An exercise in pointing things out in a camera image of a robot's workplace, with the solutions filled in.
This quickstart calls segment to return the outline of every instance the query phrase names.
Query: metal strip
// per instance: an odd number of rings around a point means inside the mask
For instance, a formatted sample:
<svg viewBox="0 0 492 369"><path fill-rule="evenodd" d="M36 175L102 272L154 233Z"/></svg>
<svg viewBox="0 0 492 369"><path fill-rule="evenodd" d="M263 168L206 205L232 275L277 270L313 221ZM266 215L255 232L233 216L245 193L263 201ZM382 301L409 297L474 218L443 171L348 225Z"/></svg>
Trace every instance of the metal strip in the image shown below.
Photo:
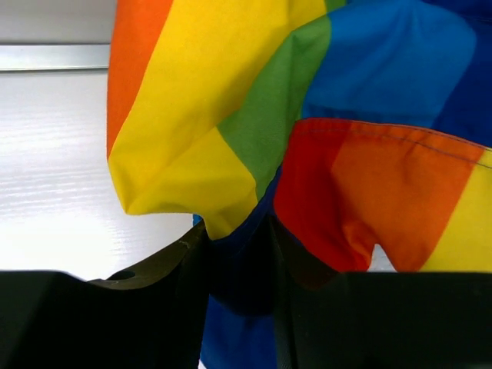
<svg viewBox="0 0 492 369"><path fill-rule="evenodd" d="M109 45L0 45L0 71L107 69Z"/></svg>

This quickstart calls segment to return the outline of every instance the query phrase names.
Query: yellow fabric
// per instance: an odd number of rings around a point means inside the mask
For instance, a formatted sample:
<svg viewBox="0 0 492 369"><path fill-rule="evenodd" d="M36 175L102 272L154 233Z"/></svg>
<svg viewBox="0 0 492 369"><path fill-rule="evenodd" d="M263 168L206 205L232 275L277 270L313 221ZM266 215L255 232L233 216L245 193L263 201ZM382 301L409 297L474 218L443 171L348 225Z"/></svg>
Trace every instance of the yellow fabric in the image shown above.
<svg viewBox="0 0 492 369"><path fill-rule="evenodd" d="M492 196L485 194L491 183L492 151L486 150L422 271L490 271Z"/></svg>
<svg viewBox="0 0 492 369"><path fill-rule="evenodd" d="M212 238L228 235L245 220L257 204L255 183L217 132L203 135L239 108L286 36L325 13L323 0L175 0L108 158L123 208L129 214L196 211L208 216ZM198 146L192 158L187 151ZM212 185L235 186L242 182L234 178L245 176L250 188L230 189L244 195L242 209L219 214L233 204L225 204L229 196ZM208 198L207 208L195 208L201 201L192 199L192 185Z"/></svg>

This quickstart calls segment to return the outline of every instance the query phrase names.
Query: rainbow flag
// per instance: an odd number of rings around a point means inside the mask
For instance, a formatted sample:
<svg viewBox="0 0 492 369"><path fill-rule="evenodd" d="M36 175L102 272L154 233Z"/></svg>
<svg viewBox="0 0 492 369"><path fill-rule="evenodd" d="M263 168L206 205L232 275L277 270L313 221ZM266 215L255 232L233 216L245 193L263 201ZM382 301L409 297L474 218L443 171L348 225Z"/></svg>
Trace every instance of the rainbow flag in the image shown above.
<svg viewBox="0 0 492 369"><path fill-rule="evenodd" d="M119 1L108 164L212 240L268 208L339 271L492 271L492 2Z"/></svg>

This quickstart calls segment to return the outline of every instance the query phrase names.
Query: stitching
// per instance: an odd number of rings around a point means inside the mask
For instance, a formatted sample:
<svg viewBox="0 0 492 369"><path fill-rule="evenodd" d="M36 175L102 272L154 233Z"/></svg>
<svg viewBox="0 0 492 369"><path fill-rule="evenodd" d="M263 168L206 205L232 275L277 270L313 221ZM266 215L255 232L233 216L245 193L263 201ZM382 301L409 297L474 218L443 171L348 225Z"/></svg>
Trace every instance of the stitching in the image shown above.
<svg viewBox="0 0 492 369"><path fill-rule="evenodd" d="M355 133L355 134L358 134L358 135L372 135L372 136L376 136L376 137L394 138L394 139L401 140L401 141L411 142L411 143L420 145L420 146L422 146L424 148L429 148L430 150L434 150L434 151L439 152L441 154L450 156L452 158L456 158L456 159L459 159L459 160L462 160L462 161L467 161L467 162L469 162L471 164L480 165L481 167L484 167L486 169L491 169L492 170L492 167L491 166L482 164L479 161L474 161L474 160L470 160L468 158L461 157L459 155L451 154L450 152L447 152L447 151L444 151L444 150L440 150L439 148L435 148L433 146L426 145L426 144L424 144L424 143L422 143L420 141L410 140L410 139L405 138L405 137L398 137L398 136L393 136L393 135L373 133L373 132L360 131L360 130L354 130L354 129L341 129L341 128L313 129L313 130L298 132L298 134L299 135L307 135L309 133L327 133L327 132L340 132L340 133L350 132L350 133Z"/></svg>
<svg viewBox="0 0 492 369"><path fill-rule="evenodd" d="M300 121L298 121L301 125L304 124L308 124L308 123L311 123L313 124L314 122L318 122L319 123L319 119L320 118L306 118L306 119L301 119ZM345 119L342 119L340 120L339 118L335 118L337 119L337 124L345 124L345 125L351 125L352 123L358 123L360 125L372 125L372 126L384 126L384 127L394 127L394 128L408 128L412 131L420 131L420 132L423 132L423 133L427 133L429 135L433 135L433 136L440 136L440 137L444 137L444 138L448 138L450 140L453 140L453 141L456 141L456 142L460 142L462 144L466 144L466 145L471 145L471 146L474 146L475 148L481 148L485 151L489 151L489 152L492 152L492 148L488 148L487 146L483 146L483 145L480 145L480 144L477 144L475 142L472 142L472 141L468 141L464 138L460 138L460 137L456 137L456 136L453 136L453 135L449 135L449 134L446 134L446 133L443 133L443 132L439 132L439 131L432 131L428 128L422 128L422 127L418 127L418 126L413 126L413 125L392 125L390 123L372 123L372 122L369 122L369 121L355 121L355 120L345 120Z"/></svg>

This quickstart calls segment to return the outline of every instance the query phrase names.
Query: seam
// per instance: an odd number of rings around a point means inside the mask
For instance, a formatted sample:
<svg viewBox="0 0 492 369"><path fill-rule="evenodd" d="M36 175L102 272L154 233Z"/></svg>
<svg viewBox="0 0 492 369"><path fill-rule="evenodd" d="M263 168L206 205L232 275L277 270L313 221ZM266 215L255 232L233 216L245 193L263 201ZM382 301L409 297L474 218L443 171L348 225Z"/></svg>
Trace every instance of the seam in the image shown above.
<svg viewBox="0 0 492 369"><path fill-rule="evenodd" d="M342 129L342 128L312 129L312 130L297 132L297 134L298 135L307 135L307 134L310 134L310 133L330 133L330 132L340 132L340 133L347 133L348 132L348 133L355 133L357 135L368 135L368 136L370 135L370 136L374 136L374 137L393 138L393 139L400 140L400 141L411 142L411 143L420 145L423 148L429 148L430 150L434 150L436 152L439 152L441 154L450 156L452 158L456 158L456 159L459 159L459 160L462 160L462 161L466 161L466 162L469 162L471 164L480 165L483 168L491 169L492 170L492 167L491 166L482 164L479 161L470 160L470 159L464 158L464 157L462 157L460 155L455 155L455 154L451 154L450 152L447 152L447 151L444 151L444 150L440 150L439 148L435 148L434 146L426 145L426 144L424 144L424 143L422 143L420 141L410 140L409 138L399 137L399 136L395 136L395 135L374 133L374 132L361 131L361 130L349 129L349 128L347 128L347 129ZM484 147L483 146L480 146L480 145L476 145L476 147L484 149Z"/></svg>
<svg viewBox="0 0 492 369"><path fill-rule="evenodd" d="M325 123L332 123L331 120L335 120L337 124L345 124L345 125L351 125L353 123L357 123L357 124L360 124L360 125L370 125L370 126L379 126L379 127L407 128L407 129L410 129L412 131L420 131L420 132L423 132L423 133L427 133L428 135L444 137L444 138L447 138L447 139L450 139L450 140L453 140L453 141L456 141L456 142L460 142L462 144L474 146L475 148L481 148L482 150L492 152L492 148L488 148L487 146L483 146L483 145L477 144L475 142L468 141L465 138L456 137L456 136L453 136L453 135L449 135L448 133L434 131L434 130L429 129L429 128L423 128L423 127L418 127L418 126L414 126L414 125L393 125L391 123L372 123L372 122L369 122L369 121L356 121L356 120L351 120L351 119L339 119L339 118L306 118L306 119L301 119L300 121L298 121L298 127L300 128L301 125L313 124L315 122L318 122L318 123L324 123L324 122ZM328 130L328 129L329 128L320 128L319 131L325 131L325 130ZM302 135L303 133L309 133L309 132L307 130L307 131L295 132L294 134L295 135L296 134Z"/></svg>

